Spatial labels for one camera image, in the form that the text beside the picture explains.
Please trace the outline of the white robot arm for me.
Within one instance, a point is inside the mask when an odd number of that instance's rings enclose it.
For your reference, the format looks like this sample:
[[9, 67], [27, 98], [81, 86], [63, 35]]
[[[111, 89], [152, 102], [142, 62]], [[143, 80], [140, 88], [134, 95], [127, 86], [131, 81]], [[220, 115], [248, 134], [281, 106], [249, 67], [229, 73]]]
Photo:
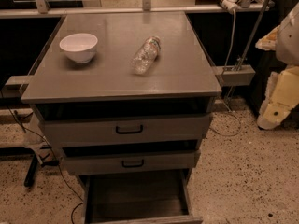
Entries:
[[260, 128], [271, 130], [299, 105], [299, 3], [255, 47], [273, 50], [276, 58], [286, 64], [283, 71], [270, 74], [257, 118]]

